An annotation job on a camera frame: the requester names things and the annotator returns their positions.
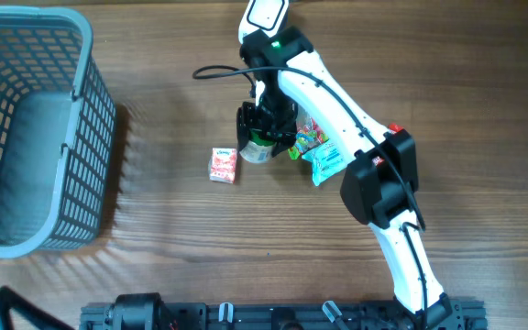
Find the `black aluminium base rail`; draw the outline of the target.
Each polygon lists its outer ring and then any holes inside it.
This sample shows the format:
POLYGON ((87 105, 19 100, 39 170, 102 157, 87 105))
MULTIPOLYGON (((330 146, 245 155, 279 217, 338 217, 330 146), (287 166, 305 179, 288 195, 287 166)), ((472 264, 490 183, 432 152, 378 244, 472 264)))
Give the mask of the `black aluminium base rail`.
POLYGON ((123 294, 81 309, 81 329, 419 329, 396 301, 322 304, 164 302, 157 293, 123 294))

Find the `grey plastic basket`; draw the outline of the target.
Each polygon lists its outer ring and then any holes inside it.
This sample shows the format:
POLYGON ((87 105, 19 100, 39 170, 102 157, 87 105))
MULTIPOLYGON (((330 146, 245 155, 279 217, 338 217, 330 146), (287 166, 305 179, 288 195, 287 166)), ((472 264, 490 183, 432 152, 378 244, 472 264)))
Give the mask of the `grey plastic basket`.
POLYGON ((0 5, 0 259, 100 231, 116 107, 93 45, 75 10, 0 5))

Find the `small red white box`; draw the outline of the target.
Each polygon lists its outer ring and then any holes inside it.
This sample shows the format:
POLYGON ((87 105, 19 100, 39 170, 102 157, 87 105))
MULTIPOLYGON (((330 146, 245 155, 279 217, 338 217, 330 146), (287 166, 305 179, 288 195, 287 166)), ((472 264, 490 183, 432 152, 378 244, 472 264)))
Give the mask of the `small red white box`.
POLYGON ((237 169, 235 148, 213 148, 209 161, 209 179, 214 182, 234 183, 237 169))

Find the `green lid jar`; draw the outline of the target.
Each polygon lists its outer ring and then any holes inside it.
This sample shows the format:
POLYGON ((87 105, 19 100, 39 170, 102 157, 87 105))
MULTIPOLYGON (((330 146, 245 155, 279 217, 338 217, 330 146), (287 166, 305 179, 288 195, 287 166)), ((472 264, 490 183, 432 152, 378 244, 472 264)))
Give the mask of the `green lid jar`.
POLYGON ((259 135, 250 131, 247 144, 240 150, 241 157, 250 163, 262 164, 272 159, 272 151, 275 143, 259 137, 259 135))

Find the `red Nescafe coffee stick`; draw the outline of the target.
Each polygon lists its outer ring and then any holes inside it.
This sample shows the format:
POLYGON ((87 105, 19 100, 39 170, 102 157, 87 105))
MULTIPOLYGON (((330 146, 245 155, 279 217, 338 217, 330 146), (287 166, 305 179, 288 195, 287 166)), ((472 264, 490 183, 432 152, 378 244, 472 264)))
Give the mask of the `red Nescafe coffee stick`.
POLYGON ((402 126, 395 123, 390 123, 386 126, 386 130, 382 133, 383 141, 380 143, 380 147, 383 152, 390 158, 391 162, 399 166, 402 157, 402 142, 400 132, 402 126))

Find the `green Haribo candy bag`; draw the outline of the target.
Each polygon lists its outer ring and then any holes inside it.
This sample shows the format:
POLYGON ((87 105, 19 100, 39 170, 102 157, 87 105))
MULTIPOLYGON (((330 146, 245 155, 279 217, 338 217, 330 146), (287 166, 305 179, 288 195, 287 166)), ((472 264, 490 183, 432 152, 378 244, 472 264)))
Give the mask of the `green Haribo candy bag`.
POLYGON ((329 140, 327 134, 304 110, 299 110, 296 125, 297 134, 295 143, 288 149, 288 154, 292 160, 297 160, 309 150, 329 140))

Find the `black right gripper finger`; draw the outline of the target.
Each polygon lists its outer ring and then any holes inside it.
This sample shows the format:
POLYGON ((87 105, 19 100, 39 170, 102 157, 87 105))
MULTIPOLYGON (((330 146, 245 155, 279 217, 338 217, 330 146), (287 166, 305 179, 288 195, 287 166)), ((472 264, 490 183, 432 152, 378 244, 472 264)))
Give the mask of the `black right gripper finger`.
POLYGON ((271 157, 275 158, 283 151, 293 147, 296 142, 295 131, 274 131, 270 134, 273 142, 271 157))
POLYGON ((237 150, 242 151, 251 139, 251 130, 258 126, 259 114, 255 103, 243 102, 236 112, 237 150))

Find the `light blue snack packet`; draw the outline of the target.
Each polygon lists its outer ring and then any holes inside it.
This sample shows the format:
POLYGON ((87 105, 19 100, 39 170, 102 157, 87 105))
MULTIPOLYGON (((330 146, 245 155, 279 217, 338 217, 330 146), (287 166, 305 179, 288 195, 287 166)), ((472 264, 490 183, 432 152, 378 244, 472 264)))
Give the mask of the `light blue snack packet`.
POLYGON ((347 166, 335 143, 330 140, 307 151, 302 155, 302 159, 312 165, 312 181, 315 186, 319 186, 347 166))

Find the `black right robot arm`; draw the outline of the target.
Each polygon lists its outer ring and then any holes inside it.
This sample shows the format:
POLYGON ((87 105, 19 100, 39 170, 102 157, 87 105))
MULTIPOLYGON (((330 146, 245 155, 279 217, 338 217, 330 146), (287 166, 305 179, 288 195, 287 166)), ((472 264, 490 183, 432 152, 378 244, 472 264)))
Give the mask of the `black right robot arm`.
POLYGON ((296 142, 296 119, 309 115, 329 136, 346 164, 340 195, 349 213, 369 226, 387 260, 394 297, 418 329, 432 329, 452 308, 429 265, 415 192, 415 142, 365 113, 325 67, 296 27, 274 36, 261 29, 241 39, 240 58, 253 73, 252 102, 236 115, 238 150, 266 162, 296 142))

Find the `white barcode scanner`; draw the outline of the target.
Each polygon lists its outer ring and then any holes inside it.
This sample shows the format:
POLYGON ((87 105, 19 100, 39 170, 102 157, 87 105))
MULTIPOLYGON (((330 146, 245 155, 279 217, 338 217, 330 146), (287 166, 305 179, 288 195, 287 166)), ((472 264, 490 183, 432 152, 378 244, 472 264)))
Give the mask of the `white barcode scanner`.
POLYGON ((289 0, 249 0, 238 27, 238 41, 258 30, 268 37, 276 35, 284 26, 289 0))

